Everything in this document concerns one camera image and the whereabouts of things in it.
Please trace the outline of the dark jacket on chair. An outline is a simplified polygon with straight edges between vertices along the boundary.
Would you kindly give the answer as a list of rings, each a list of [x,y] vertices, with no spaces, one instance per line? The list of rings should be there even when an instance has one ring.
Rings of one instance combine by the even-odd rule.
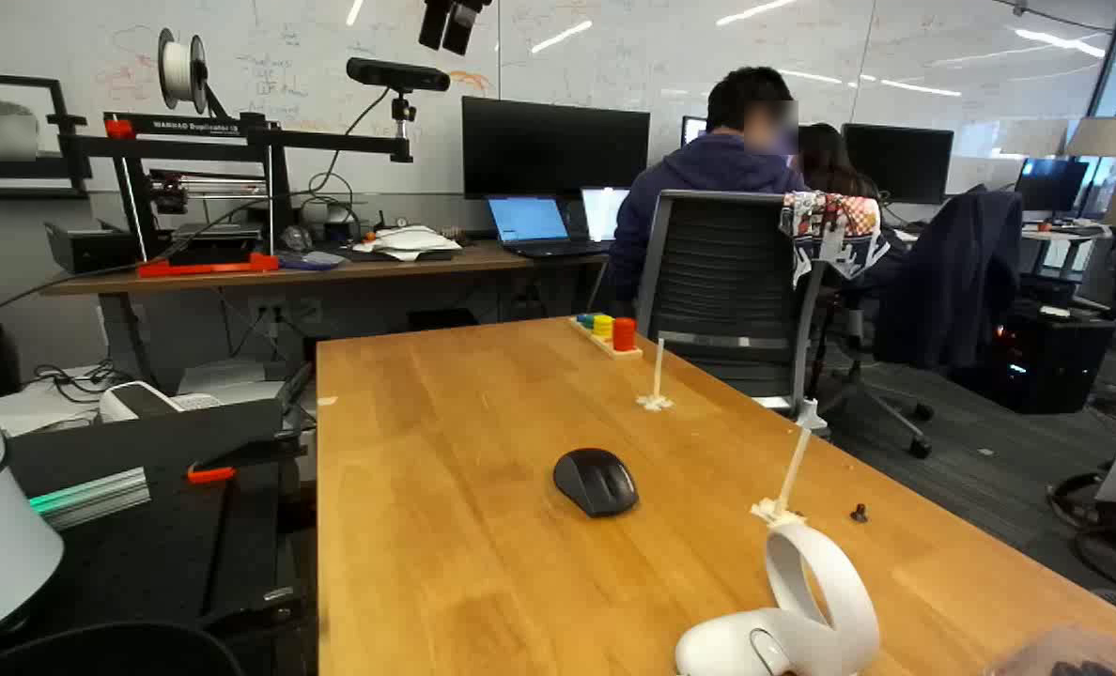
[[[968,189],[941,208],[878,289],[877,357],[929,372],[976,361],[1020,294],[1021,200]]]

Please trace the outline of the red black 3D printer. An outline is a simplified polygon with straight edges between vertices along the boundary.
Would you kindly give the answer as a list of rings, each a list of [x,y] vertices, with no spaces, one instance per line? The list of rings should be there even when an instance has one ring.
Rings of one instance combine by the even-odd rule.
[[[71,134],[79,173],[110,163],[122,217],[48,225],[51,260],[76,278],[189,278],[277,269],[294,223],[289,149],[410,157],[407,134],[294,132],[261,113],[110,113],[103,134]]]

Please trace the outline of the white filament spool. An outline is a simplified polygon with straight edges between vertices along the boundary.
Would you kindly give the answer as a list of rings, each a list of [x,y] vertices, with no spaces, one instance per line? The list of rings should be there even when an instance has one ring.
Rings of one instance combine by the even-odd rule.
[[[158,34],[158,91],[169,109],[207,109],[207,55],[199,34],[189,40],[182,40],[173,30]]]

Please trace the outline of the framed portrait picture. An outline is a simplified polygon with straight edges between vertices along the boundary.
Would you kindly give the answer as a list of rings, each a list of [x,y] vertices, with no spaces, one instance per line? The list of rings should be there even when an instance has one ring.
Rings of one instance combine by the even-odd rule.
[[[58,98],[43,84],[0,84],[0,157],[58,155]]]

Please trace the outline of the patterned cloth on chair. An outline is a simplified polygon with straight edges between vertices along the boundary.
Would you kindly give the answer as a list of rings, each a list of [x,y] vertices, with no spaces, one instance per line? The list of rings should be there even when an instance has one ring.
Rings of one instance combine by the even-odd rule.
[[[792,240],[792,278],[803,280],[814,267],[842,278],[861,278],[886,250],[882,210],[869,194],[790,190],[777,230]]]

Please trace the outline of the large black monitor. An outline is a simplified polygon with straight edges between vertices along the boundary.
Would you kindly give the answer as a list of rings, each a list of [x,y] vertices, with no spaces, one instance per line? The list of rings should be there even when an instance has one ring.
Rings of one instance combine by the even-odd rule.
[[[464,189],[471,194],[629,189],[648,168],[648,144],[648,113],[467,98]]]

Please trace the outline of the grey mesh office chair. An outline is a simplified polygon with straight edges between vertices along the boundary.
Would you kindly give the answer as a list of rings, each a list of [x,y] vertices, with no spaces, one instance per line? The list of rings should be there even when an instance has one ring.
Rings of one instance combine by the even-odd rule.
[[[842,275],[814,267],[792,278],[792,240],[777,230],[784,194],[665,189],[634,324],[742,393],[800,413],[819,403],[828,278]]]

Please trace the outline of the white plastic post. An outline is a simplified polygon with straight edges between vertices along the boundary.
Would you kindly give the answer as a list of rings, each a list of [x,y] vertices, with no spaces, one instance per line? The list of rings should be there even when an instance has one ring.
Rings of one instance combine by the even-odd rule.
[[[809,423],[798,423],[798,439],[792,439],[792,453],[790,453],[783,488],[772,501],[750,502],[750,513],[763,517],[768,525],[792,521],[790,496],[798,488],[798,476],[800,476],[803,453],[810,447],[810,434],[814,431]]]
[[[674,411],[674,397],[665,393],[665,337],[654,346],[654,372],[650,372],[650,391],[634,397],[648,413],[665,413]]]

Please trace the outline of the brown wooden side desk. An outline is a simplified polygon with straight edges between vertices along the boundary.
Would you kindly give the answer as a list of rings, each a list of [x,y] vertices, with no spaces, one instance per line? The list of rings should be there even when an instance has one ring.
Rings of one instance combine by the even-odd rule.
[[[110,361],[173,388],[217,361],[294,372],[323,337],[562,316],[590,301],[599,269],[599,255],[521,260],[476,240],[450,255],[352,255],[328,269],[89,275],[58,280],[51,298],[93,298]]]

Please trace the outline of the open laptop blue screen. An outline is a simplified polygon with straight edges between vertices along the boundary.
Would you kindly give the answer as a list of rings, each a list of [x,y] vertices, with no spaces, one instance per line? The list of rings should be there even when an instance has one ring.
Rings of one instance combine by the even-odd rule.
[[[554,194],[494,194],[495,240],[525,260],[599,255],[599,243],[572,237]]]

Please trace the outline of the far white plastic post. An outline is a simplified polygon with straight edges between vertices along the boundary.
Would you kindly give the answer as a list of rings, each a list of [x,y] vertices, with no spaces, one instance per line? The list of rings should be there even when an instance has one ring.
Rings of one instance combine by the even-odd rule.
[[[674,411],[674,397],[665,393],[665,337],[654,346],[654,372],[650,372],[650,391],[634,397],[648,413],[665,413]]]

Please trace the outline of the near white plastic post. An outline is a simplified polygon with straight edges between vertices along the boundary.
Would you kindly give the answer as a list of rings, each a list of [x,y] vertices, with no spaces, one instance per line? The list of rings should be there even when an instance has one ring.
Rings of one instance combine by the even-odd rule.
[[[803,453],[810,447],[810,434],[814,431],[809,423],[798,423],[798,439],[792,439],[792,453],[790,453],[783,488],[772,501],[750,502],[750,513],[763,517],[768,525],[792,521],[790,496],[798,488],[798,476],[800,476]]]

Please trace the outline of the colourful toy block set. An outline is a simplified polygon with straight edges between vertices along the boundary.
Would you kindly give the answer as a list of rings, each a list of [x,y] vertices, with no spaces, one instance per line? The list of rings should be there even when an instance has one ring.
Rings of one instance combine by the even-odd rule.
[[[629,316],[580,311],[572,328],[611,357],[638,357],[638,332]]]

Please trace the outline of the person in purple hoodie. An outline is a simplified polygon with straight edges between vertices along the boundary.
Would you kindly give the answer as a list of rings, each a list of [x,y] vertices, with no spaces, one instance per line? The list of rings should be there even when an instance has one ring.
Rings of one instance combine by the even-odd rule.
[[[705,132],[644,168],[608,243],[611,304],[634,309],[654,208],[665,189],[698,190],[800,190],[803,178],[777,155],[792,113],[790,84],[775,66],[737,66],[705,98]]]

